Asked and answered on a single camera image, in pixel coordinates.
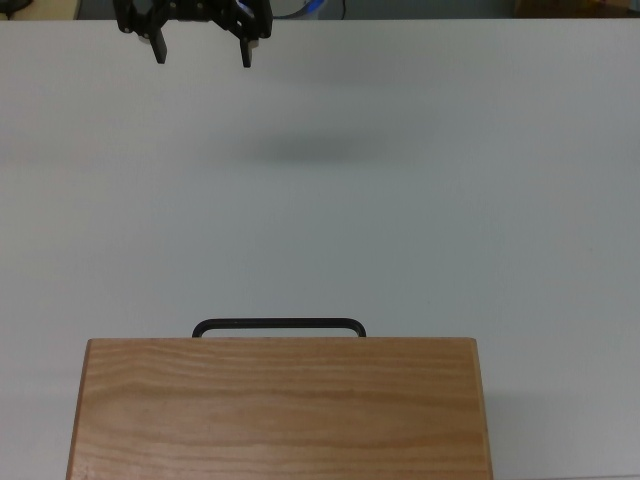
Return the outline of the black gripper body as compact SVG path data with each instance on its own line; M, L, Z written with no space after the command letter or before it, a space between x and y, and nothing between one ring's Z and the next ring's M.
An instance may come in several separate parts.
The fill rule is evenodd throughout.
M209 0L172 0L169 2L168 18L184 22L219 23L224 17L224 4Z

